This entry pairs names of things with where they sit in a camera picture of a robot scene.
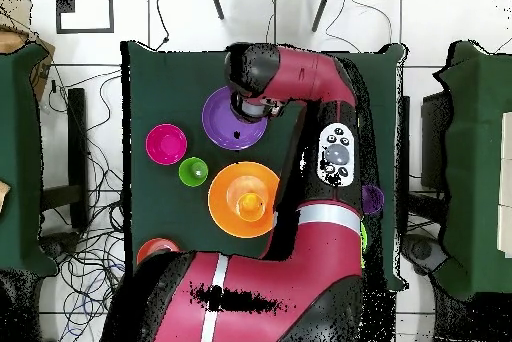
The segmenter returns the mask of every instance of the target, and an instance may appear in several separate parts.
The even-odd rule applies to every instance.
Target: green table
[[[134,262],[141,245],[155,237],[170,238],[183,250],[258,257],[269,235],[237,239],[223,232],[208,212],[208,189],[212,178],[222,168],[237,161],[256,161],[279,174],[299,106],[290,104],[282,117],[269,122],[262,139],[251,148],[239,152],[221,149],[204,133],[201,111],[208,96],[226,84],[226,53],[156,53],[135,42],[125,46],[127,52],[123,53],[123,63],[129,63],[131,98]],[[388,289],[397,291],[404,285],[393,275],[396,67],[404,55],[404,48],[392,45],[382,54],[331,54],[352,60],[369,91],[380,183],[386,196],[381,222],[381,260]],[[160,166],[148,158],[146,136],[161,123],[175,124],[185,132],[188,150],[184,158],[196,156],[208,164],[210,176],[202,186],[184,186],[178,178],[178,165]]]
[[[440,73],[453,101],[445,136],[449,203],[443,246],[450,258],[434,274],[451,296],[512,293],[512,259],[497,249],[503,113],[512,111],[512,57],[455,45]]]
[[[41,136],[30,84],[32,69],[46,55],[34,43],[0,54],[0,180],[11,186],[0,213],[0,269],[39,276],[57,272],[39,248]]]

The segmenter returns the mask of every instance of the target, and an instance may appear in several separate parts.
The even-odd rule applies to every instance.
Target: white tile floor
[[[63,28],[97,28],[108,24],[107,0],[76,0],[74,16],[65,16]],[[313,50],[356,49],[326,35],[326,28],[340,12],[343,0],[329,0],[316,33],[311,25],[320,0],[277,0],[277,41]],[[510,11],[507,0],[355,0],[372,5],[385,12],[390,19],[393,42],[403,42],[409,48],[405,62],[404,94],[411,97],[411,174],[421,171],[420,105],[424,96],[441,90],[432,73],[441,68],[446,60],[448,47],[459,39],[477,40],[486,50],[494,52],[512,37]],[[114,0],[114,33],[107,34],[57,34],[55,0],[32,0],[32,29],[43,40],[56,46],[50,79],[69,86],[91,76],[111,73],[119,69],[121,56],[119,42],[137,40],[156,48],[165,36],[156,0]],[[160,0],[162,18],[169,31],[169,42],[162,50],[203,51],[223,50],[234,41],[265,41],[269,18],[273,12],[271,0],[220,0],[225,20],[221,21],[212,0]],[[388,21],[378,12],[345,1],[344,11],[330,27],[330,34],[345,38],[362,51],[378,51],[389,42]],[[274,36],[270,24],[268,40]],[[512,52],[512,42],[502,48]],[[99,90],[102,83],[117,74],[102,76],[80,84],[86,91],[87,119],[91,127],[104,120],[107,109]],[[121,148],[121,90],[120,80],[114,79],[103,87],[103,97],[112,109],[111,120],[91,131],[91,138],[108,157],[110,167],[122,175]],[[62,109],[64,103],[58,94],[52,95],[52,106]],[[44,145],[46,186],[67,183],[66,176],[66,116],[48,109],[41,118]],[[98,151],[95,157],[104,164]],[[108,204],[119,198],[121,183],[113,176],[108,178],[110,187],[103,189],[100,204]],[[412,188],[419,188],[418,181],[411,180]],[[44,229],[62,227],[55,212],[46,213]],[[108,215],[95,224],[95,228],[109,227]],[[123,257],[122,246],[116,245],[116,254]],[[69,269],[63,270],[69,277]],[[416,275],[411,266],[401,260],[401,275],[409,282],[407,291],[397,296],[396,342],[429,342],[434,325],[434,300],[426,278]],[[62,277],[48,279],[41,295],[41,323],[46,337],[73,342],[86,318],[83,307],[73,312],[75,323],[67,325],[63,314],[63,302],[71,292]],[[66,311],[73,309],[76,298],[66,302]],[[104,316],[94,319],[76,342],[97,342]]]

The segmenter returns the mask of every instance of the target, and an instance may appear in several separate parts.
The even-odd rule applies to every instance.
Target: orange bowl
[[[242,176],[254,176],[260,179],[268,191],[268,202],[263,216],[253,222],[243,220],[230,208],[227,191],[231,183]],[[279,178],[262,164],[241,162],[222,169],[213,179],[208,191],[208,208],[213,221],[224,232],[237,238],[255,238],[272,229],[274,220],[273,205],[277,193]]]

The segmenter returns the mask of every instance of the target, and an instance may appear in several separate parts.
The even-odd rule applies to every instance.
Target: magenta bowl
[[[160,124],[146,138],[146,152],[155,163],[163,166],[180,161],[187,150],[183,131],[172,124]]]

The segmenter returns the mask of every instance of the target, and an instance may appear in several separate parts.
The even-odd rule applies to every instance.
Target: small green bowl
[[[200,158],[190,157],[180,164],[178,175],[183,184],[195,188],[207,179],[208,166]]]

